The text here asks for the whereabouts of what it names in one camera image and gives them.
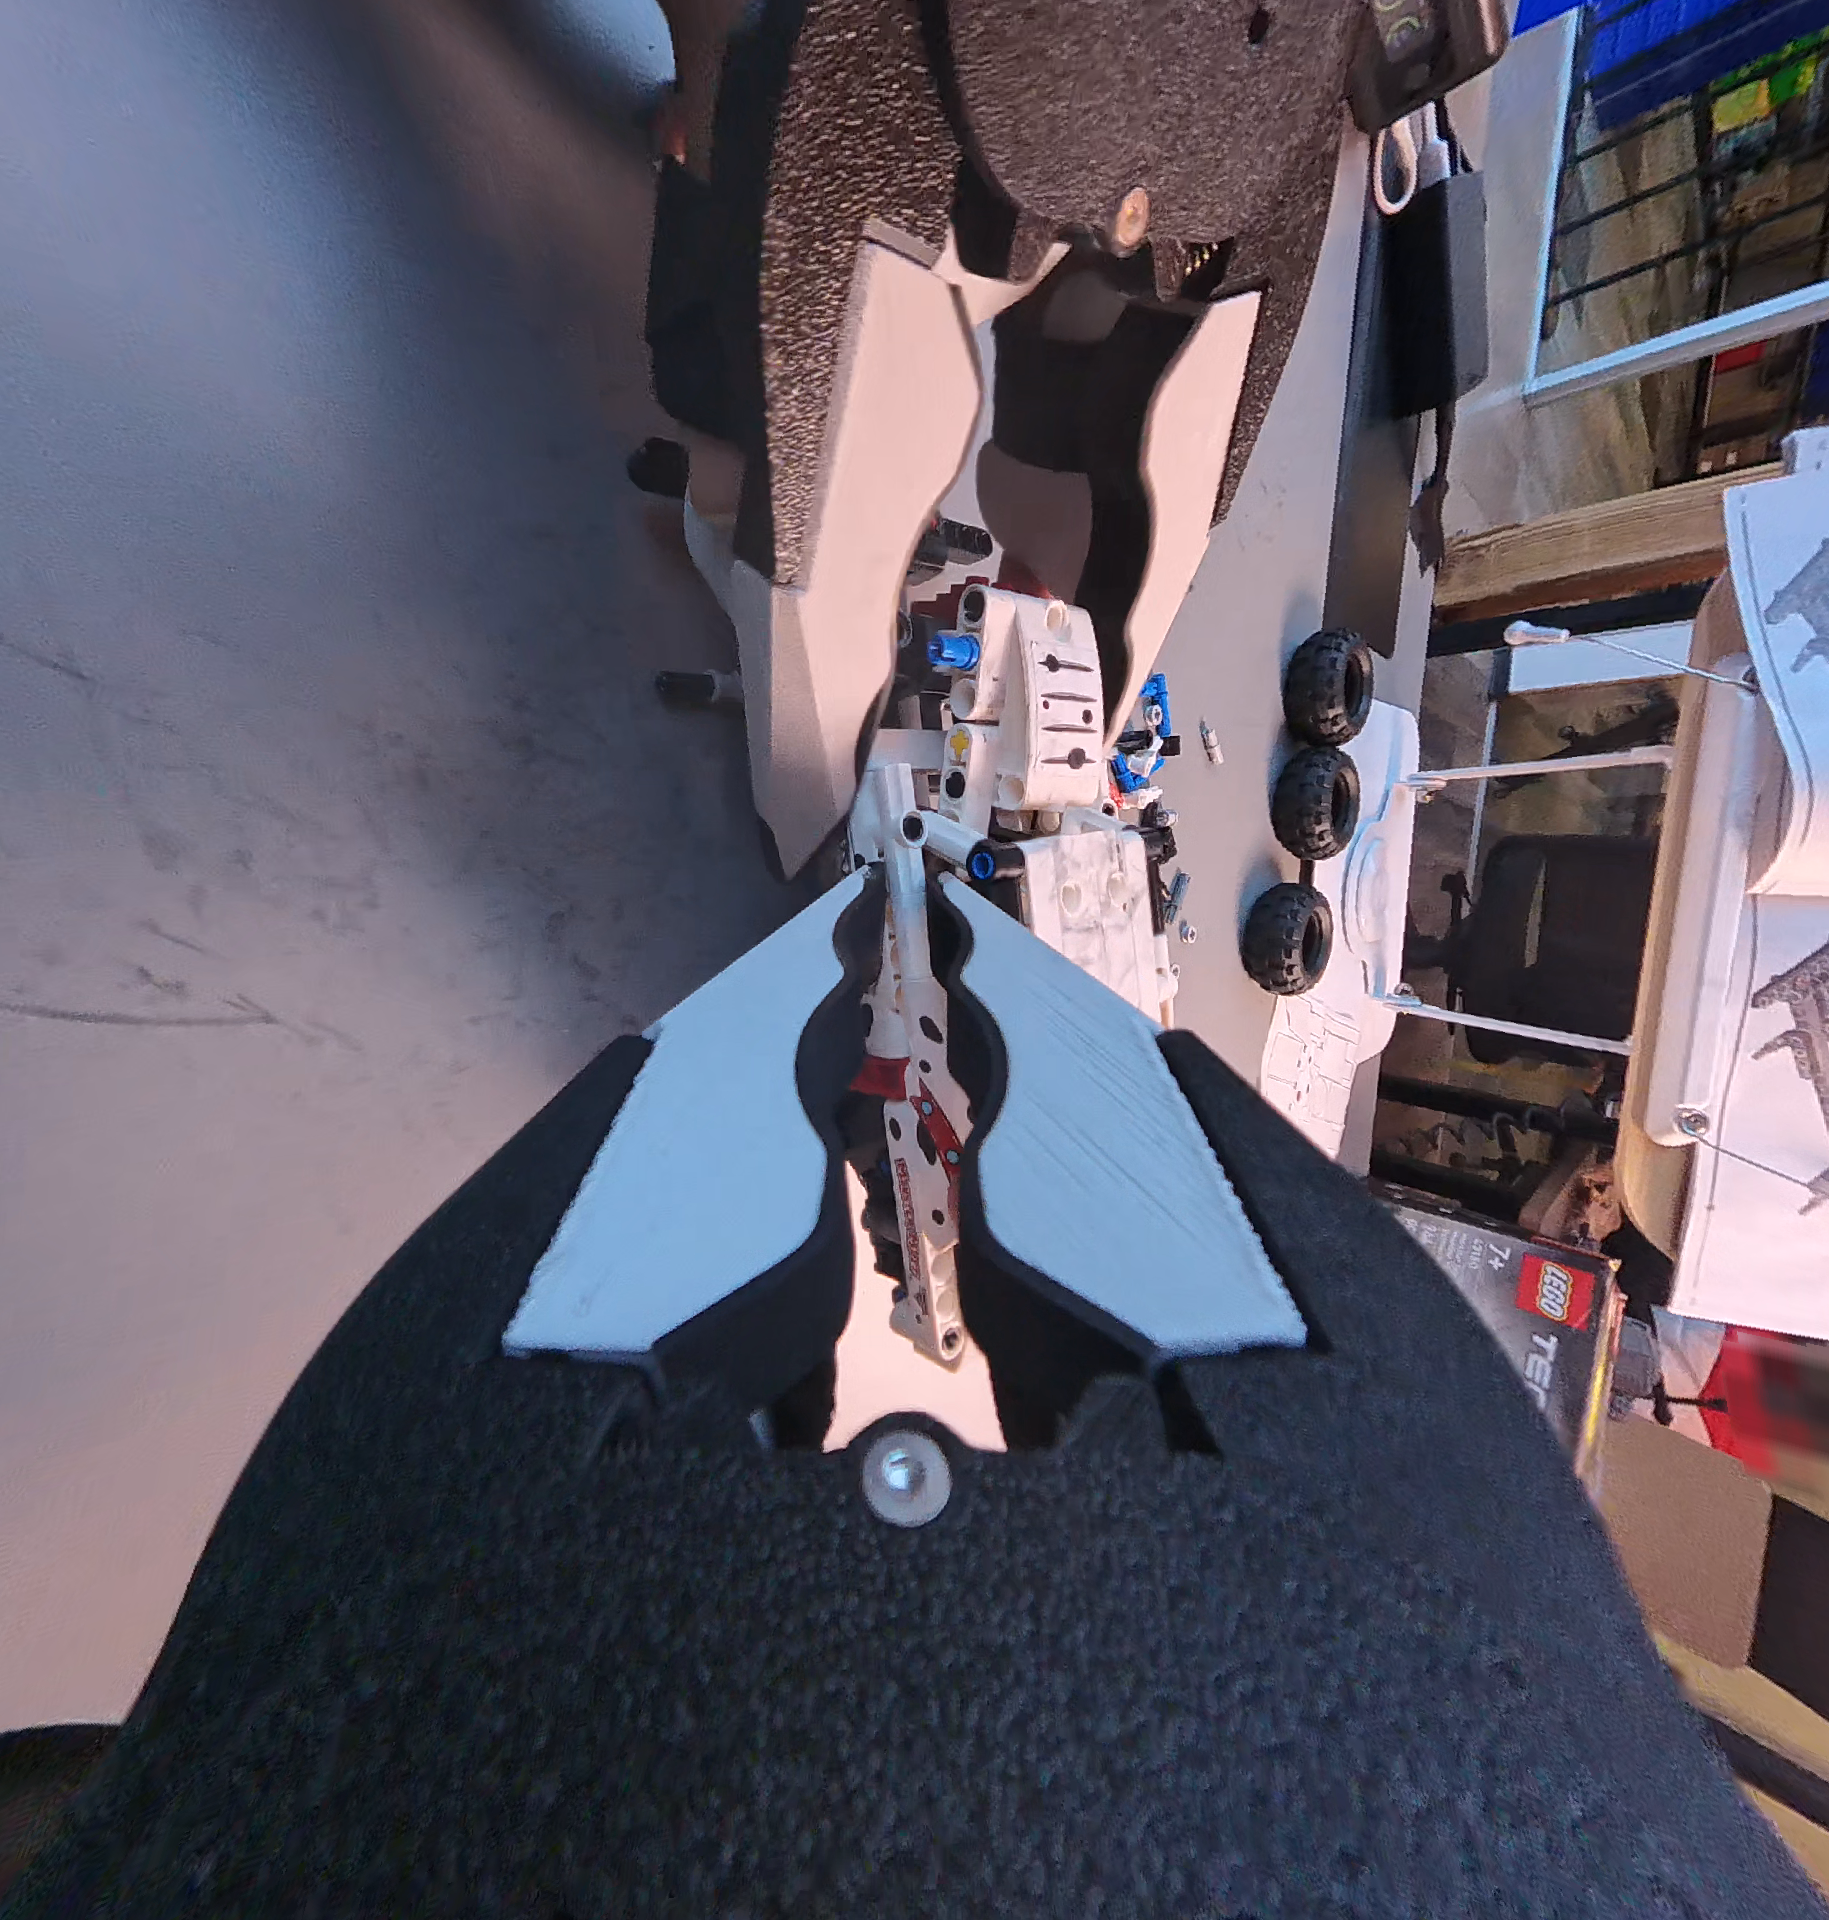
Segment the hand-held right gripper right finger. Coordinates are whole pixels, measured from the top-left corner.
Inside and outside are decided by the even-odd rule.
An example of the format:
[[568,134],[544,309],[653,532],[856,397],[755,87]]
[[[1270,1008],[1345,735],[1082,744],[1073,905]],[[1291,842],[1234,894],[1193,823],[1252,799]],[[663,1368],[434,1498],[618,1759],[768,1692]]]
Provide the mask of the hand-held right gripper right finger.
[[937,882],[958,1302],[1004,1395],[1298,1352],[1309,1326],[1167,1064],[1160,1027],[966,882]]

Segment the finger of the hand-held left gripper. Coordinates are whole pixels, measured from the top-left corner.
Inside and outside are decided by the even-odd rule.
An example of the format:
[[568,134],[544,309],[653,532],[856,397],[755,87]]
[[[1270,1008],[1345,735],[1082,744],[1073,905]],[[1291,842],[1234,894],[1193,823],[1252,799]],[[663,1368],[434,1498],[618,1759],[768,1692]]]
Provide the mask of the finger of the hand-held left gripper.
[[689,312],[689,427],[741,458],[735,506],[689,506],[689,553],[735,623],[758,821],[776,876],[843,824],[893,678],[902,584],[980,412],[953,228],[864,228],[840,300],[806,294],[831,384],[759,381],[758,267]]
[[1206,553],[1264,309],[1048,285],[1004,314],[1004,560],[1088,612],[1110,723]]

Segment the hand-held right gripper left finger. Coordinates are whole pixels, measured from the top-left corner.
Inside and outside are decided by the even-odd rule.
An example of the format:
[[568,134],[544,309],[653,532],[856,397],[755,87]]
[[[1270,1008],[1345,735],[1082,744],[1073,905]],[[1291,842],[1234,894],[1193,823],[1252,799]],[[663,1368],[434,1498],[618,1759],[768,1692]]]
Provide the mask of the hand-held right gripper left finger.
[[831,1358],[855,1236],[837,1108],[883,882],[852,874],[669,1008],[502,1331],[762,1409]]

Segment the white brick-built truck model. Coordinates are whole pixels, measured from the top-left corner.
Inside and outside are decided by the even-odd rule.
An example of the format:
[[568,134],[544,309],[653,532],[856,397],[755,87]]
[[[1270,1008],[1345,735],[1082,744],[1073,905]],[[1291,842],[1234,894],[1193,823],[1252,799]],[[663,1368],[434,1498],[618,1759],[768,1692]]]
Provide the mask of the white brick-built truck model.
[[931,516],[896,615],[888,713],[864,745],[834,832],[834,870],[877,882],[871,963],[848,982],[829,1045],[832,1139],[861,1184],[863,1249],[888,1285],[886,1322],[940,1371],[958,1368],[958,1184],[978,1130],[953,1067],[944,972],[956,929],[937,894],[983,905],[1032,963],[1078,972],[1153,1032],[1178,992],[1163,864],[1173,846],[1150,788],[1131,793],[1106,727],[1088,618],[1043,584],[948,567],[992,554],[988,534]]

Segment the instruction booklet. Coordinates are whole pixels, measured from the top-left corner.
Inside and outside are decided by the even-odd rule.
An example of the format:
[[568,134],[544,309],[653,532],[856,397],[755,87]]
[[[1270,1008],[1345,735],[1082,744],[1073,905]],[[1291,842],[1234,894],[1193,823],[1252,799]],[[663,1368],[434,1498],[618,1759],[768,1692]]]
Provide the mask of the instruction booklet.
[[1829,428],[1722,503],[1647,1137],[1689,1174],[1677,1302],[1829,1340]]

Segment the grey desk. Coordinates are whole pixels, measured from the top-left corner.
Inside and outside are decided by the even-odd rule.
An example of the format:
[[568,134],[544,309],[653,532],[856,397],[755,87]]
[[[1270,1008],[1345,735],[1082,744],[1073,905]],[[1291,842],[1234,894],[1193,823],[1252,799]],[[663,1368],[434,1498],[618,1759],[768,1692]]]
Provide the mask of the grey desk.
[[651,5],[0,5],[0,1797],[368,1280],[794,899],[639,298]]

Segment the white sticker sheet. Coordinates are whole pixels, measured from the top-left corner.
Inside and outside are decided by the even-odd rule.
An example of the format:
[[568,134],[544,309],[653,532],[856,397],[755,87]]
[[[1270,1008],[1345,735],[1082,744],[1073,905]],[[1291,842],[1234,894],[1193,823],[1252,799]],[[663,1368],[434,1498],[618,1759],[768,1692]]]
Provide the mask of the white sticker sheet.
[[1270,1008],[1257,1091],[1314,1148],[1340,1159],[1359,1064],[1378,1058],[1395,1011],[1346,972]]

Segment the black knobby toy tyre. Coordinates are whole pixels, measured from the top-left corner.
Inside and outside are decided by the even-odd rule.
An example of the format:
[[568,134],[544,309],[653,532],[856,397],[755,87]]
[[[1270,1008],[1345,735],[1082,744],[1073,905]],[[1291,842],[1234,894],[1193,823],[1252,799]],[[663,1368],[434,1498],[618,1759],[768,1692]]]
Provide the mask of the black knobby toy tyre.
[[1298,862],[1340,854],[1359,823],[1359,776],[1343,748],[1299,748],[1285,759],[1270,793],[1270,824]]
[[1309,880],[1280,880],[1252,899],[1239,927],[1244,972],[1271,997],[1314,989],[1333,952],[1330,899]]
[[1287,733],[1313,749],[1351,744],[1373,707],[1375,659],[1375,651],[1351,630],[1306,637],[1285,662]]

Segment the black power adapter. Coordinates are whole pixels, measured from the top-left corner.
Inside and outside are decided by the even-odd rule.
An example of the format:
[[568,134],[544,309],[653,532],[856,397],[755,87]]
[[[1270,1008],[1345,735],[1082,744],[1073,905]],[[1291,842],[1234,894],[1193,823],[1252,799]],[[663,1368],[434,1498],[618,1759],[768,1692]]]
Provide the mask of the black power adapter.
[[1471,395],[1490,369],[1483,177],[1418,188],[1386,239],[1387,413],[1412,419]]

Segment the white book stand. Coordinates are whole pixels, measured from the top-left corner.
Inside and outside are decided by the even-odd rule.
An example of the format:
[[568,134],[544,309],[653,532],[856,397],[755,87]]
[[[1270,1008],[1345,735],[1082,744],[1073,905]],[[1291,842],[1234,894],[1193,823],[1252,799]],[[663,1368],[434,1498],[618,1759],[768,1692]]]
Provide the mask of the white book stand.
[[[1427,1116],[1439,1132],[1469,1133],[1469,1148],[1380,1139],[1371,1168],[1462,1209],[1521,1222],[1540,1187],[1566,1189],[1566,1166],[1600,1163],[1620,1222],[1681,1262],[1701,1189],[1714,1157],[1714,1074],[1738,1019],[1738,948],[1756,813],[1774,793],[1783,749],[1769,703],[1769,665],[1725,608],[1703,618],[1683,659],[1627,651],[1672,678],[1639,723],[1593,738],[1593,749],[1530,763],[1419,772],[1400,748],[1384,780],[1380,813],[1359,821],[1346,851],[1345,903],[1333,909],[1333,950],[1355,953],[1365,995],[1399,1019],[1457,1034],[1473,1064],[1533,1067],[1559,1084],[1521,1091],[1496,1080],[1440,1080],[1380,1069],[1377,1102]],[[1454,783],[1533,783],[1649,772],[1657,840],[1647,948],[1630,1034],[1594,1041],[1578,1032],[1462,1011],[1448,999],[1435,953],[1440,941],[1406,929],[1412,818]],[[1607,833],[1521,833],[1607,835]]]

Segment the toy truck set box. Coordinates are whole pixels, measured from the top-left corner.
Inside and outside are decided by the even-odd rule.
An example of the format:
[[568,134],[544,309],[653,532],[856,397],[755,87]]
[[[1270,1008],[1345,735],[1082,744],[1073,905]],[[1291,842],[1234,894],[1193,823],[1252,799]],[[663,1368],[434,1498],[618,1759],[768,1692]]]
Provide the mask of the toy truck set box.
[[1620,1340],[1620,1295],[1607,1262],[1411,1187],[1378,1179],[1365,1187],[1448,1275],[1573,1473],[1594,1485]]

